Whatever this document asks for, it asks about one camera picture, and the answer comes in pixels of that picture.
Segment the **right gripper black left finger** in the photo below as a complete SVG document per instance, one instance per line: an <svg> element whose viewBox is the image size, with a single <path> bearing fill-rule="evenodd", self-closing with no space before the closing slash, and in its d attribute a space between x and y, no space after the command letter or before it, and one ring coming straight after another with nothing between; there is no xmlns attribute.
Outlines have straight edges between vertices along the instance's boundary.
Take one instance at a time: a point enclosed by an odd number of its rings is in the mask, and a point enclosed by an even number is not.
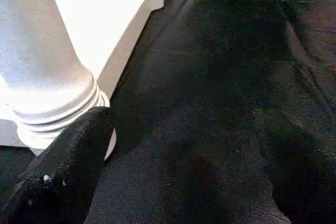
<svg viewBox="0 0 336 224"><path fill-rule="evenodd" d="M84 223L113 130L108 107L75 119L1 197L1 223Z"/></svg>

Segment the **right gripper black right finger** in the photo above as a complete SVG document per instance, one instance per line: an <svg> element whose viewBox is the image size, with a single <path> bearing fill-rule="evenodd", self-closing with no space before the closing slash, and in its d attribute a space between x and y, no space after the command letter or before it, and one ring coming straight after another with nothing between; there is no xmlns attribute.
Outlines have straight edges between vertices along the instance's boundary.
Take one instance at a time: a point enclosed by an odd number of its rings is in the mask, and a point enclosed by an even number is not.
<svg viewBox="0 0 336 224"><path fill-rule="evenodd" d="M272 197L291 223L335 223L335 150L317 134L285 121L264 126Z"/></svg>

